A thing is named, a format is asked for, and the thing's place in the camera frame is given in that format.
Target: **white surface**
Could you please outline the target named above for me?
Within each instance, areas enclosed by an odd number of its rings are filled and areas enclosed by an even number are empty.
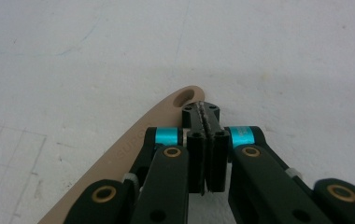
[[[309,186],[355,184],[355,1],[0,0],[0,223],[36,223],[191,84]],[[190,223],[232,220],[191,196]]]

